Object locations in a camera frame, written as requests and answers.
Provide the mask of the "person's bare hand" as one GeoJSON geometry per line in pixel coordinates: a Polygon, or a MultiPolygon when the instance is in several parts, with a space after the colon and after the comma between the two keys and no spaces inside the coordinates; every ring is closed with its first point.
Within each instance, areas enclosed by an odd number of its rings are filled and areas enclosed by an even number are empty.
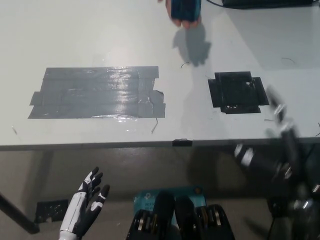
{"type": "Polygon", "coordinates": [[[165,0],[165,8],[169,19],[177,27],[189,29],[201,22],[201,0],[165,0]]]}

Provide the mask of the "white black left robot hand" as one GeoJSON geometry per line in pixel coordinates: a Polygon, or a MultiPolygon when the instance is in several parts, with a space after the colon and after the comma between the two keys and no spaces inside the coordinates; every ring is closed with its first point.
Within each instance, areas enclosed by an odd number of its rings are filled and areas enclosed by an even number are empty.
{"type": "Polygon", "coordinates": [[[95,167],[72,196],[60,226],[60,240],[81,240],[97,219],[110,191],[108,184],[99,187],[102,176],[95,167]]]}

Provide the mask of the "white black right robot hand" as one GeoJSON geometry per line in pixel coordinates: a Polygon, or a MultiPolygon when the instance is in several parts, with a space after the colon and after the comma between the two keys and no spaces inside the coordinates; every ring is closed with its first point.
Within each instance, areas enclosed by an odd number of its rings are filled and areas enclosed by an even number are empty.
{"type": "Polygon", "coordinates": [[[238,144],[234,150],[235,159],[250,170],[264,171],[272,177],[277,176],[280,172],[300,176],[303,172],[302,157],[294,123],[286,117],[287,107],[279,94],[272,87],[268,87],[265,93],[280,132],[284,158],[281,160],[268,159],[254,151],[253,148],[238,144]]]}

